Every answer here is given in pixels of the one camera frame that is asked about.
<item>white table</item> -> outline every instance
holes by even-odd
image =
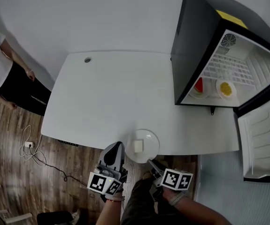
[[[239,149],[231,108],[174,105],[169,54],[70,54],[55,82],[41,133],[104,149],[136,129],[154,132],[161,155]]]

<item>shoe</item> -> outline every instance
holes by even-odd
[[[71,225],[76,225],[76,223],[79,220],[79,216],[80,216],[80,210],[78,209],[76,212],[72,213],[72,218],[73,220],[70,222]]]

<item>power cord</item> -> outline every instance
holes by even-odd
[[[32,153],[31,148],[29,147],[30,153],[31,153],[31,154],[25,153],[25,146],[24,146],[24,143],[27,142],[27,141],[29,140],[30,136],[31,136],[31,131],[30,131],[30,134],[29,134],[28,138],[26,139],[25,142],[23,142],[24,134],[25,134],[25,131],[26,131],[27,128],[31,128],[31,125],[28,125],[28,126],[24,129],[24,131],[23,131],[23,135],[22,135],[22,145],[21,145],[20,150],[19,150],[19,155],[20,155],[21,157],[23,157],[24,160],[28,161],[28,160],[32,159],[32,160],[35,161],[36,164],[38,164],[38,165],[41,166],[41,167],[48,166],[48,167],[55,168],[56,170],[58,170],[58,171],[60,171],[60,172],[62,172],[62,173],[64,174],[64,181],[65,181],[65,182],[67,182],[68,178],[72,178],[72,179],[74,179],[75,181],[77,181],[77,182],[79,182],[80,184],[82,184],[83,186],[87,187],[87,184],[83,183],[81,180],[79,180],[79,179],[77,179],[77,178],[75,178],[75,177],[73,177],[73,176],[71,176],[71,175],[68,175],[68,176],[67,176],[66,173],[65,173],[63,170],[61,170],[61,169],[59,169],[59,168],[57,168],[57,167],[55,167],[55,166],[52,166],[52,165],[47,164],[47,160],[46,160],[46,157],[44,156],[44,154],[43,154],[41,151],[37,151],[38,148],[39,148],[39,146],[40,146],[40,143],[41,143],[42,135],[40,136],[39,143],[38,143],[37,148],[35,149],[35,152]],[[43,155],[45,161],[42,161],[41,159],[39,159],[39,158],[37,157],[37,154],[39,154],[39,153]]]

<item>red fruit slice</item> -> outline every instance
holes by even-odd
[[[195,84],[194,88],[202,93],[203,92],[203,88],[202,88],[202,78],[200,77],[198,80],[197,80],[197,83]]]

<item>fridge door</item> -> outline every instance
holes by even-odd
[[[243,175],[270,176],[270,101],[238,118],[243,155]]]

